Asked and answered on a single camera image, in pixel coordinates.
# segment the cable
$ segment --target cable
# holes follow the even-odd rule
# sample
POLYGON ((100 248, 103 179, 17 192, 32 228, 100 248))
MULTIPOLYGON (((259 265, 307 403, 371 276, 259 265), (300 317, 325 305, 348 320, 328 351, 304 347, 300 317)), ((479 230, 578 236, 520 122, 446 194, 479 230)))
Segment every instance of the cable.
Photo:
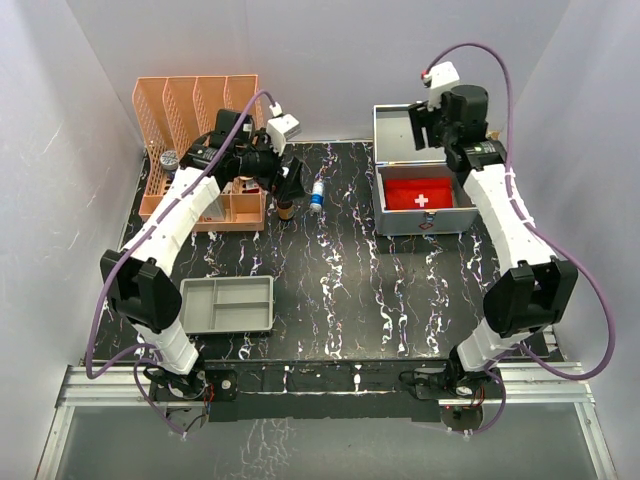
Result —
POLYGON ((562 372, 562 371, 558 370, 557 368, 554 368, 551 365, 545 363, 538 355, 533 353, 531 351, 531 349, 529 349, 529 347, 527 347, 526 345, 520 344, 519 348, 523 353, 525 353, 526 355, 531 357, 531 359, 534 362, 536 362, 538 365, 540 365, 542 368, 544 368, 548 372, 553 373, 554 375, 557 375, 560 378, 564 378, 565 380, 588 380, 590 378, 595 377, 600 372, 602 372, 607 367, 607 365, 609 365, 609 362, 611 361, 611 357, 613 356, 613 351, 614 351, 615 345, 616 345, 616 322, 615 322, 615 318, 613 317, 613 311, 611 309, 611 305, 609 303, 608 298, 606 297, 606 295, 604 293, 604 290, 603 290, 602 286, 598 283, 598 281, 591 274, 591 272, 587 269, 587 267, 585 265, 583 265, 571 253, 566 251, 564 248, 560 247, 553 240, 551 240, 545 234, 540 232, 530 222, 530 220, 522 213, 522 210, 520 210, 520 206, 518 205, 517 200, 515 198, 513 198, 513 187, 514 187, 514 184, 515 184, 515 180, 514 180, 513 174, 512 174, 512 172, 513 172, 513 166, 512 166, 513 161, 512 161, 512 156, 511 156, 511 151, 512 151, 512 147, 513 147, 513 89, 512 89, 512 86, 511 86, 511 76, 509 75, 509 70, 507 68, 507 65, 504 63, 504 60, 502 59, 502 57, 500 57, 500 55, 495 50, 493 50, 491 47, 488 47, 488 46, 483 45, 481 43, 476 43, 476 42, 460 43, 458 45, 454 45, 453 47, 450 47, 450 48, 446 49, 444 52, 442 52, 440 55, 438 55, 435 58, 435 60, 433 60, 431 62, 431 64, 428 67, 428 70, 431 70, 431 68, 436 63, 438 63, 442 59, 442 57, 447 55, 449 52, 452 52, 453 50, 456 50, 456 49, 461 48, 461 47, 475 47, 475 48, 479 48, 481 50, 484 50, 485 52, 488 52, 500 64, 500 68, 502 68, 502 73, 504 75, 504 80, 505 80, 505 83, 506 83, 506 86, 507 86, 507 145, 506 145, 505 177, 504 177, 505 182, 504 183, 505 183, 505 186, 506 186, 507 195, 509 196, 509 199, 510 199, 509 202, 511 204, 511 207, 513 208, 513 210, 516 213, 516 215, 518 216, 518 218, 520 220, 522 220, 522 222, 524 223, 524 226, 531 233, 533 233, 536 237, 538 237, 539 239, 541 239, 544 242, 546 242, 551 248, 553 248, 555 251, 560 253, 560 255, 562 255, 567 260, 569 260, 571 263, 573 263, 575 265, 575 267, 580 271, 580 273, 582 273, 582 275, 585 276, 585 278, 589 281, 589 283, 593 287, 593 290, 595 291, 596 295, 598 296, 598 300, 600 300, 600 304, 602 305, 602 309, 604 310, 604 316, 605 316, 605 318, 607 320, 607 330, 608 330, 608 333, 609 333, 609 339, 607 341, 607 348, 605 350, 604 356, 602 357, 602 360, 600 361, 600 363, 598 363, 598 365, 596 365, 593 368, 593 370, 591 370, 589 372, 585 372, 585 373, 581 373, 581 374, 577 374, 577 375, 572 375, 572 374, 569 374, 569 373, 562 372))
POLYGON ((198 415, 196 418, 194 418, 194 419, 191 421, 191 423, 189 424, 189 426, 188 426, 187 428, 185 428, 185 429, 184 429, 184 431, 185 431, 185 432, 189 432, 189 430, 191 429, 191 427, 193 427, 193 425, 194 425, 198 420, 200 420, 201 418, 204 418, 204 417, 206 417, 206 416, 207 416, 207 414, 206 414, 206 413, 203 413, 203 414, 201 414, 201 415, 198 415))
MULTIPOLYGON (((102 286, 102 290, 100 290, 100 294, 98 296, 98 302, 96 303, 96 309, 94 311, 93 321, 91 323, 91 331, 90 331, 90 334, 89 334, 89 341, 87 342, 87 350, 86 350, 86 355, 85 355, 85 364, 86 364, 85 368, 86 368, 87 377, 90 380, 95 380, 96 378, 101 376, 104 372, 106 372, 109 368, 111 368, 118 360, 120 360, 121 358, 123 358, 123 357, 125 357, 125 356, 127 356, 127 355, 129 355, 131 353, 133 353, 134 351, 136 351, 139 348, 147 348, 149 350, 154 350, 154 353, 159 354, 159 352, 157 351, 157 347, 155 345, 152 345, 150 343, 139 343, 139 344, 132 345, 130 347, 125 348, 121 352, 117 353, 111 360, 106 362, 97 372, 93 371, 93 353, 94 353, 94 348, 95 348, 95 343, 96 343, 96 337, 98 335, 98 327, 100 325, 100 318, 102 316, 102 310, 103 310, 103 307, 104 307, 104 303, 105 303, 105 301, 107 299, 107 294, 109 293, 109 290, 111 288, 111 285, 113 284, 113 281, 115 280, 116 275, 118 274, 118 272, 120 271, 120 269, 122 268, 124 263, 131 257, 133 252, 135 252, 136 249, 138 247, 140 247, 140 245, 142 245, 142 243, 144 243, 151 236, 151 234, 156 230, 157 225, 162 220, 164 220, 164 218, 166 218, 167 215, 169 215, 169 213, 176 207, 176 205, 178 205, 178 203, 180 203, 180 201, 182 199, 184 199, 187 195, 189 195, 191 192, 193 192, 193 190, 195 190, 195 188, 202 181, 202 179, 204 179, 209 174, 209 172, 211 172, 211 170, 218 164, 218 162, 220 162, 220 159, 222 158, 222 155, 226 152, 227 148, 229 147, 229 145, 233 141, 233 138, 236 136, 236 133, 238 132, 238 130, 240 130, 240 128, 244 124, 244 119, 249 114, 249 110, 251 109, 251 107, 253 107, 255 102, 262 95, 265 95, 269 99, 269 101, 271 102, 272 105, 274 105, 276 103, 275 100, 273 99, 273 96, 269 92, 267 92, 266 90, 260 90, 260 91, 256 92, 255 95, 253 95, 253 97, 251 97, 251 99, 249 100, 247 105, 244 107, 244 110, 242 111, 242 113, 240 114, 238 119, 236 120, 235 125, 233 126, 233 128, 231 129, 231 131, 229 132, 229 134, 225 138, 224 142, 222 143, 222 146, 220 147, 220 149, 214 155, 213 159, 211 160, 211 163, 209 163, 209 165, 207 165, 207 167, 202 171, 202 173, 198 176, 198 178, 196 178, 196 180, 182 192, 180 197, 174 199, 167 206, 167 208, 158 216, 158 218, 156 220, 156 225, 150 226, 149 229, 138 239, 138 241, 135 242, 131 246, 131 248, 129 248, 129 250, 124 252, 122 257, 120 257, 120 259, 116 262, 114 267, 109 272, 109 275, 107 275, 107 278, 106 278, 106 280, 104 282, 104 285, 102 286)), ((178 427, 177 425, 175 425, 174 423, 172 423, 164 415, 162 410, 160 410, 157 407, 157 405, 153 402, 153 400, 151 400, 149 395, 147 395, 147 393, 144 391, 144 388, 142 387, 142 384, 140 383, 140 379, 138 378, 138 367, 140 365, 142 365, 142 364, 147 364, 147 365, 152 365, 152 366, 158 367, 158 364, 156 362, 154 362, 154 361, 152 361, 152 360, 150 360, 148 358, 142 358, 142 357, 140 359, 138 359, 138 361, 133 366, 133 378, 134 378, 135 383, 136 383, 136 385, 138 387, 138 390, 140 390, 140 393, 142 394, 142 397, 147 401, 147 403, 151 406, 151 408, 164 420, 164 422, 169 426, 169 428, 171 428, 171 430, 173 430, 174 432, 179 433, 180 435, 185 437, 186 433, 187 433, 186 430, 183 430, 180 427, 178 427)))

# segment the white cross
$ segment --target white cross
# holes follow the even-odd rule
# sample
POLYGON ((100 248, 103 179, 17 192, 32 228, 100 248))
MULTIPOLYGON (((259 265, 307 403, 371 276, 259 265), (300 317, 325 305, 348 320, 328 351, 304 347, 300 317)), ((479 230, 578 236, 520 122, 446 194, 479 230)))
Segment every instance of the white cross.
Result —
POLYGON ((429 199, 428 198, 424 198, 424 196, 422 194, 420 194, 420 196, 418 198, 416 198, 414 200, 414 202, 419 203, 420 204, 420 208, 424 208, 424 206, 429 203, 429 199))

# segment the aluminum toolbox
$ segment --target aluminum toolbox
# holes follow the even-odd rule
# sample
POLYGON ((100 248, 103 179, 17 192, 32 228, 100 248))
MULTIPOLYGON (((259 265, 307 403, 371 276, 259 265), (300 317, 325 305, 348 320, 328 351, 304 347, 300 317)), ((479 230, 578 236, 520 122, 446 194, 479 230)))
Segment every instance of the aluminum toolbox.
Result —
POLYGON ((441 148, 416 151, 411 133, 408 105, 373 107, 373 209, 378 235, 432 235, 466 231, 478 209, 458 183, 444 160, 441 148), (384 180, 441 178, 452 180, 453 208, 388 210, 384 180))

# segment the small bottle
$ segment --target small bottle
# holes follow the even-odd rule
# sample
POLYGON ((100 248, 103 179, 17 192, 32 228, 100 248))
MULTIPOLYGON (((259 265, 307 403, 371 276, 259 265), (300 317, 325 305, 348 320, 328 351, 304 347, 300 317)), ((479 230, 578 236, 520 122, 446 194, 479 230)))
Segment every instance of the small bottle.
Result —
POLYGON ((313 190, 311 190, 311 204, 309 208, 314 213, 320 213, 322 211, 322 204, 324 203, 324 183, 322 180, 318 180, 313 184, 313 190))
POLYGON ((180 166, 180 159, 178 153, 175 150, 167 150, 160 155, 160 165, 167 172, 173 172, 180 166))

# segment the red first aid kit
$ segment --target red first aid kit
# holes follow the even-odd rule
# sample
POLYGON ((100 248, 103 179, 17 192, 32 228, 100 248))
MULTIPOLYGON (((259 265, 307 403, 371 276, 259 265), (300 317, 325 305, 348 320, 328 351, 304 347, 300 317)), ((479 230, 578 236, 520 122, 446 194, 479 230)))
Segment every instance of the red first aid kit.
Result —
POLYGON ((411 178, 384 181, 387 210, 452 208, 450 178, 411 178))

